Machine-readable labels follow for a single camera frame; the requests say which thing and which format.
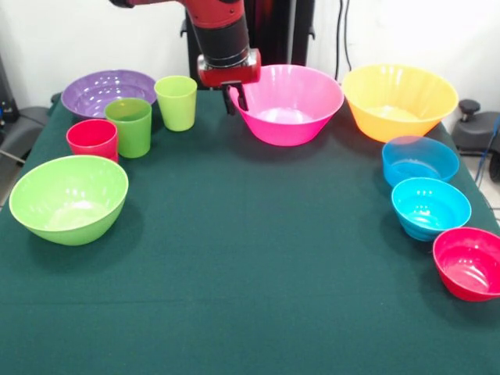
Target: orange bowl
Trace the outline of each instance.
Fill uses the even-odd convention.
[[[423,136],[459,103],[447,80],[413,66],[363,66],[346,75],[342,89],[359,129],[380,142]]]

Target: cup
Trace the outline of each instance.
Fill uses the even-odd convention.
[[[185,131],[195,124],[198,84],[185,76],[164,77],[155,84],[163,122],[171,131]]]
[[[118,162],[118,130],[108,120],[80,121],[66,132],[75,155],[96,155]]]
[[[151,148],[152,108],[145,100],[125,98],[109,103],[104,114],[118,128],[118,153],[135,159]]]

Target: bowl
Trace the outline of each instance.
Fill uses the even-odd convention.
[[[440,234],[434,263],[443,284],[455,297],[482,302],[500,297],[500,237],[462,227]]]
[[[103,70],[75,80],[61,95],[62,104],[75,116],[104,119],[104,108],[121,98],[156,101],[155,81],[133,70]]]
[[[449,82],[413,66],[363,66],[345,76],[342,88],[358,128],[380,142],[423,136],[459,103]]]
[[[459,189],[428,177],[400,182],[392,189],[391,200],[405,232],[419,241],[432,241],[445,230],[462,227],[472,213]]]
[[[250,131],[275,146],[297,146],[311,141],[341,108],[344,95],[330,76],[296,65],[269,65],[260,80],[244,84],[248,111],[238,104],[238,91],[230,98]]]
[[[459,157],[446,145],[427,137],[397,137],[382,148],[385,180],[396,186],[411,177],[450,181],[459,171]]]
[[[21,177],[9,208],[19,223],[45,240],[84,245],[113,225],[127,190],[127,174],[117,163],[73,155],[43,163]]]

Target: red bowl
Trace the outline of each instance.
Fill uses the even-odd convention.
[[[434,262],[446,288],[457,298],[482,302],[500,297],[500,237],[460,227],[434,241]]]

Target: light blue bowl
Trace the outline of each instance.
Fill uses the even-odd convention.
[[[392,190],[392,206],[405,232],[419,241],[465,225],[472,213],[469,200],[456,187],[434,178],[414,177]]]
[[[459,157],[448,146],[427,137],[397,137],[382,148],[385,180],[392,186],[411,177],[450,181]]]

